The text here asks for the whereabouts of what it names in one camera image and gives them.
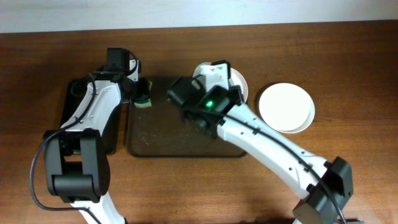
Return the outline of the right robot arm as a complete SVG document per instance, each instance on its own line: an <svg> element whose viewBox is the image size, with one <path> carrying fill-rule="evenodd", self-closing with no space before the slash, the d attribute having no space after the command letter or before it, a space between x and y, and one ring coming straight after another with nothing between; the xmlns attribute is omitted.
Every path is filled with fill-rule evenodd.
<svg viewBox="0 0 398 224"><path fill-rule="evenodd" d="M167 90L183 120L229 142L273 171L300 199L295 223L347 223L343 209L353 196L353 175L341 157L332 162L296 145L263 122L232 81L227 60L205 62Z"/></svg>

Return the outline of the white plate top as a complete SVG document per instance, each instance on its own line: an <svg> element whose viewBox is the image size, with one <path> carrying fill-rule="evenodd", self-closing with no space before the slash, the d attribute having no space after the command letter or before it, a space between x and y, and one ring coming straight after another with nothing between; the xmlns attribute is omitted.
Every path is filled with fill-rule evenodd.
<svg viewBox="0 0 398 224"><path fill-rule="evenodd" d="M231 87L239 87L243 101L248 99L248 84L244 77L227 60L217 62L203 62L199 64L193 72L192 78L196 81L196 86L201 84L205 91L210 91L214 86L221 86L227 90Z"/></svg>

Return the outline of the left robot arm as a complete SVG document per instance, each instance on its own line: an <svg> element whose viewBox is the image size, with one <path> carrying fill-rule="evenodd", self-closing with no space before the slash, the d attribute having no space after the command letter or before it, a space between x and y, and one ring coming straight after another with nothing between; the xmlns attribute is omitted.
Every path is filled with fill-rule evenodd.
<svg viewBox="0 0 398 224"><path fill-rule="evenodd" d="M79 211L87 223L126 223L108 192L110 166L104 134L123 103L136 99L141 63L128 49L108 48L106 63L87 74L86 92L73 114L58 130L48 130L29 171L30 195L51 212ZM37 160L44 157L47 188L67 207L49 207L34 189Z"/></svg>

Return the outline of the white plate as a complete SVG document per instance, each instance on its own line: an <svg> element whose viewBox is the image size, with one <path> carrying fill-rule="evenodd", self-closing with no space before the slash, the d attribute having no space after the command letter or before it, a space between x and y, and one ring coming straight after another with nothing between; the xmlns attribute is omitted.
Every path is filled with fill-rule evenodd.
<svg viewBox="0 0 398 224"><path fill-rule="evenodd" d="M264 122L282 133L299 133L307 129L315 118L312 97L291 83L267 87L259 97L258 109Z"/></svg>
<svg viewBox="0 0 398 224"><path fill-rule="evenodd" d="M210 91L214 86L221 86L227 90L231 87L239 87L243 101L248 99L248 84L244 77L227 60L217 62L203 62L199 64L193 72L192 78L196 81L196 86L201 84L205 91Z"/></svg>

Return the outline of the green yellow sponge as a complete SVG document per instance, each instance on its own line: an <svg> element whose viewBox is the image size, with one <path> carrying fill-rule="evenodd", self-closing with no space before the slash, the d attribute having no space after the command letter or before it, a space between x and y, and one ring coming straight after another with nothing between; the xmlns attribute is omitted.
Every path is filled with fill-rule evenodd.
<svg viewBox="0 0 398 224"><path fill-rule="evenodd" d="M136 108L149 108L152 106L150 99L150 91L152 82L142 79L136 83L136 94L134 97L134 105Z"/></svg>

